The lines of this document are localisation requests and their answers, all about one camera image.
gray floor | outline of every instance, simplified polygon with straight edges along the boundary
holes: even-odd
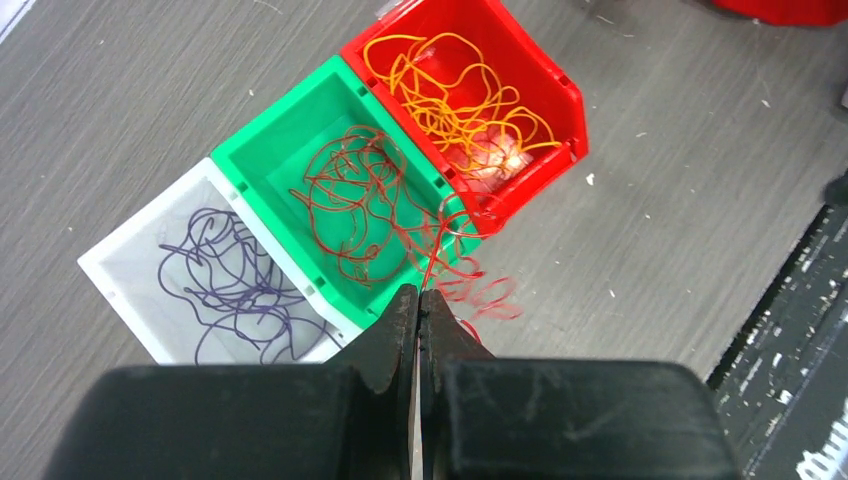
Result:
[[[41,471],[101,372],[150,361],[75,259],[380,2],[267,3],[41,0],[0,45],[0,478]],[[526,310],[485,344],[706,375],[848,160],[848,25],[506,3],[581,87],[593,151],[480,249]]]

wire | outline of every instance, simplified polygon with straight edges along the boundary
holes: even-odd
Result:
[[[225,348],[232,351],[237,340],[255,351],[262,364],[298,361],[324,336],[342,348],[326,320],[292,313],[298,306],[308,308],[306,299],[234,212],[201,208],[189,218],[179,244],[159,248],[168,252],[157,272],[160,287],[186,302],[205,327],[195,364],[201,363],[203,346],[216,332],[229,335],[226,340],[215,335]],[[296,351],[295,336],[312,340]]]
[[[464,210],[446,213],[448,204],[462,203],[454,201],[455,193],[438,208],[423,206],[407,167],[385,132],[356,125],[319,149],[304,173],[305,188],[289,192],[306,207],[316,244],[343,278],[371,289],[414,268],[422,274],[422,290],[432,284],[448,301],[470,305],[470,321],[518,317],[521,310],[506,303],[514,282],[482,284],[486,272],[463,254],[462,239],[488,235],[473,233]],[[450,237],[453,255],[443,247]],[[488,298],[495,290],[502,294]]]
[[[405,53],[397,55],[388,72],[381,73],[373,66],[371,49],[390,41],[406,41],[410,45]],[[444,42],[458,43],[471,52],[473,60],[456,78],[440,81],[421,64],[450,48],[437,46]],[[518,90],[503,85],[494,69],[485,63],[482,51],[460,35],[445,32],[429,39],[412,35],[376,38],[365,45],[363,60],[441,152],[452,147],[460,150],[461,155],[448,159],[466,177],[504,181],[532,161],[530,151],[562,145],[541,116],[521,105]],[[475,76],[479,76],[485,95],[477,103],[465,105],[469,101],[460,96],[471,90],[469,83]]]

purple wire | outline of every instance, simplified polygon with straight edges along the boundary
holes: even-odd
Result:
[[[159,264],[159,286],[168,295],[188,303],[195,320],[206,327],[194,351],[195,364],[200,364],[203,344],[216,331],[228,332],[231,339],[250,345],[261,364],[277,363],[284,353],[288,353],[290,361],[297,361],[325,335],[342,348],[328,331],[326,320],[316,322],[289,313],[289,308],[306,298],[296,287],[285,287],[283,271],[234,212],[201,208],[189,218],[186,236],[179,245],[163,244],[159,248],[168,252]],[[180,264],[189,281],[175,290],[166,285],[163,275],[166,266],[173,271]],[[202,315],[210,312],[220,315],[214,320]],[[244,329],[267,322],[276,327],[268,328],[271,333],[267,335],[251,336]],[[293,333],[300,326],[317,330],[317,335],[307,348],[296,352]]]

